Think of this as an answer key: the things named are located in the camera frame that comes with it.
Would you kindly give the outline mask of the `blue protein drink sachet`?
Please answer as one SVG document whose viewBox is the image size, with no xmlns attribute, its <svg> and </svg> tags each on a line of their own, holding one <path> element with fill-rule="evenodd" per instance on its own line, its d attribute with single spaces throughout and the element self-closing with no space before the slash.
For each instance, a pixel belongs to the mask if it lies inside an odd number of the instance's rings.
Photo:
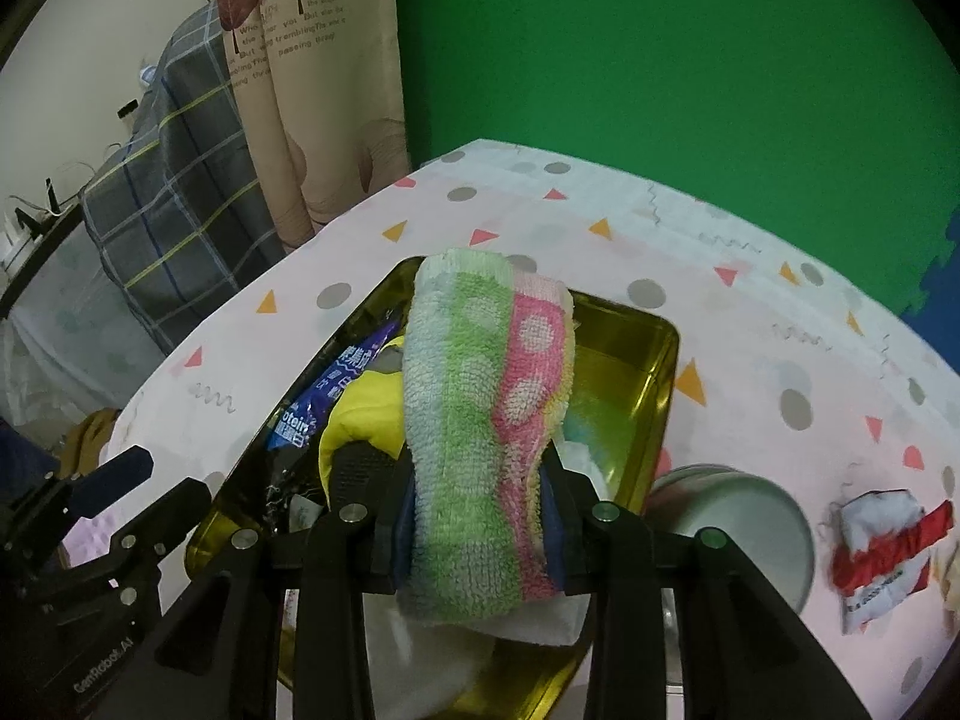
<svg viewBox="0 0 960 720">
<path fill-rule="evenodd" d="M 392 319 L 357 344 L 348 344 L 291 405 L 281 411 L 267 440 L 268 450 L 304 449 L 331 414 L 345 388 L 359 378 L 400 327 Z"/>
</svg>

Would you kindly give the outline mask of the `green pink striped towel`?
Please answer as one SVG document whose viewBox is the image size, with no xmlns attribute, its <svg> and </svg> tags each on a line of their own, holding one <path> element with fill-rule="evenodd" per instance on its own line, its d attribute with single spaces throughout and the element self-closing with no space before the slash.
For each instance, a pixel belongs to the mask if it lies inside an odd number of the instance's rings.
<svg viewBox="0 0 960 720">
<path fill-rule="evenodd" d="M 558 595 L 540 461 L 573 390 L 573 312 L 563 283 L 494 252 L 418 268 L 402 362 L 415 483 L 402 601 L 416 619 L 467 624 Z"/>
</svg>

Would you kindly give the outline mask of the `white towel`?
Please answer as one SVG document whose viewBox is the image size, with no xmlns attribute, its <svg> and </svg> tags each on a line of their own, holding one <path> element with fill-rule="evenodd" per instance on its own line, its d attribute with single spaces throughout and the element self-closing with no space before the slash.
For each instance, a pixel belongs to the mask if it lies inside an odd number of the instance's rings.
<svg viewBox="0 0 960 720">
<path fill-rule="evenodd" d="M 558 595 L 470 626 L 425 626 L 395 596 L 366 595 L 364 632 L 377 718 L 427 718 L 447 709 L 478 678 L 494 645 L 558 649 L 583 630 L 589 598 Z"/>
</svg>

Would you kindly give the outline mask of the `yellow grey soft slipper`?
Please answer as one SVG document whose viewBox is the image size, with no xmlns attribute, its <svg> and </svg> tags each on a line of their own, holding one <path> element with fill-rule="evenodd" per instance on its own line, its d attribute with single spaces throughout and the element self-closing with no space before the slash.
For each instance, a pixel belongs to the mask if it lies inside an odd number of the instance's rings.
<svg viewBox="0 0 960 720">
<path fill-rule="evenodd" d="M 319 477 L 327 500 L 334 497 L 337 450 L 359 442 L 397 460 L 404 449 L 404 341 L 404 335 L 389 341 L 332 408 L 319 441 Z"/>
</svg>

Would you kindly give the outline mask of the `stainless steel bowl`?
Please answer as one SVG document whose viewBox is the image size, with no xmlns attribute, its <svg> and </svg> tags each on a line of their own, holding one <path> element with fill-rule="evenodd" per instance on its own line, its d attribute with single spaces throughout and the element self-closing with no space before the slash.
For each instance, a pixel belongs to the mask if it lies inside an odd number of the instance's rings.
<svg viewBox="0 0 960 720">
<path fill-rule="evenodd" d="M 815 569 L 811 525 L 799 504 L 773 481 L 731 466 L 685 466 L 652 484 L 644 515 L 652 528 L 679 535 L 719 528 L 794 613 L 804 610 Z"/>
</svg>

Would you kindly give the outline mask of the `pink patterned tablecloth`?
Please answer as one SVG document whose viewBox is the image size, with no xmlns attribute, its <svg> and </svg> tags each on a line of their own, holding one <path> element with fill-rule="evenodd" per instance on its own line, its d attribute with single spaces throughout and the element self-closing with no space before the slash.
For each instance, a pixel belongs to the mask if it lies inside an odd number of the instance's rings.
<svg viewBox="0 0 960 720">
<path fill-rule="evenodd" d="M 768 232 L 661 184 L 563 154 L 475 142 L 384 188 L 206 319 L 125 407 L 110 444 L 151 478 L 107 512 L 121 525 L 186 476 L 220 481 L 320 347 L 400 262 L 441 250 L 523 270 L 660 323 L 581 349 L 565 433 L 610 483 L 628 476 L 644 395 L 669 410 L 643 472 L 726 465 L 778 483 L 814 534 L 804 621 L 877 718 L 934 681 L 958 632 L 937 587 L 854 632 L 828 582 L 839 507 L 905 489 L 958 496 L 958 377 L 882 305 Z"/>
</svg>

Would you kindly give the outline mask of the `red white snack packet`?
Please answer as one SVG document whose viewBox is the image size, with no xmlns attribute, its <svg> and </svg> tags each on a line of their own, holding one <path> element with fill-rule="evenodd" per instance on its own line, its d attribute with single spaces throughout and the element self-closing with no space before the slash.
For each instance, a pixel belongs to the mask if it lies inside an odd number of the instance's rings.
<svg viewBox="0 0 960 720">
<path fill-rule="evenodd" d="M 953 522 L 950 500 L 926 511 L 907 489 L 869 491 L 839 509 L 830 580 L 841 596 L 844 635 L 928 586 L 932 546 Z"/>
</svg>

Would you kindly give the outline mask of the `cream satin scrunchie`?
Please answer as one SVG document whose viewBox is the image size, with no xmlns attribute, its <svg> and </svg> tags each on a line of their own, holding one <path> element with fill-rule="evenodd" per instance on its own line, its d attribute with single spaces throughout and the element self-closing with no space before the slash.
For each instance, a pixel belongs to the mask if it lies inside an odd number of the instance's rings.
<svg viewBox="0 0 960 720">
<path fill-rule="evenodd" d="M 947 635 L 955 637 L 958 634 L 960 610 L 960 546 L 957 541 L 951 541 L 935 551 L 932 572 L 942 600 Z"/>
</svg>

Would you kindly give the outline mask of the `grey plaid pillow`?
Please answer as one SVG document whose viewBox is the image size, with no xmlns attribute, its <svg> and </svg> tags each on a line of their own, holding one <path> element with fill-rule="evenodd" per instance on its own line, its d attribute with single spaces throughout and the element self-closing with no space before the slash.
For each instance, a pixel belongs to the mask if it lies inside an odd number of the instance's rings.
<svg viewBox="0 0 960 720">
<path fill-rule="evenodd" d="M 130 138 L 83 190 L 83 213 L 107 276 L 166 353 L 285 257 L 215 5 L 172 33 Z"/>
</svg>

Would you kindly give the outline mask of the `blue foam mat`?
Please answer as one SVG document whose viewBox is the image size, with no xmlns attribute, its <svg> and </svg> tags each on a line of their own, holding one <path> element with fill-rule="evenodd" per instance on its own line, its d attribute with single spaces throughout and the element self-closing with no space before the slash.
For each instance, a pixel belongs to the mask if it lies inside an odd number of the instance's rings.
<svg viewBox="0 0 960 720">
<path fill-rule="evenodd" d="M 958 211 L 947 226 L 946 238 L 953 244 L 950 257 L 935 260 L 921 280 L 924 304 L 908 310 L 901 318 L 908 327 L 954 370 L 960 362 L 960 275 L 958 275 Z"/>
</svg>

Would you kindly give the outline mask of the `green foam mat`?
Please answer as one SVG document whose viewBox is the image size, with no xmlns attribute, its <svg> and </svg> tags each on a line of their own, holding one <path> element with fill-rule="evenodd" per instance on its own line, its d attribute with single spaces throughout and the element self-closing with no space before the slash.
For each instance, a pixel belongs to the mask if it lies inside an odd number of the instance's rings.
<svg viewBox="0 0 960 720">
<path fill-rule="evenodd" d="M 895 312 L 958 205 L 958 73 L 910 0 L 397 0 L 409 144 L 494 138 L 692 193 Z"/>
</svg>

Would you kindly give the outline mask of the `beige printed curtain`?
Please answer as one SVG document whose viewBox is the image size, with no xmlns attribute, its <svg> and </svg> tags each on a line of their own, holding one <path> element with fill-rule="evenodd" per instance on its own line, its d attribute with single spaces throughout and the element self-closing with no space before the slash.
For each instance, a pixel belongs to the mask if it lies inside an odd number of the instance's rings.
<svg viewBox="0 0 960 720">
<path fill-rule="evenodd" d="M 224 54 L 285 249 L 407 176 L 395 0 L 217 0 Z"/>
</svg>

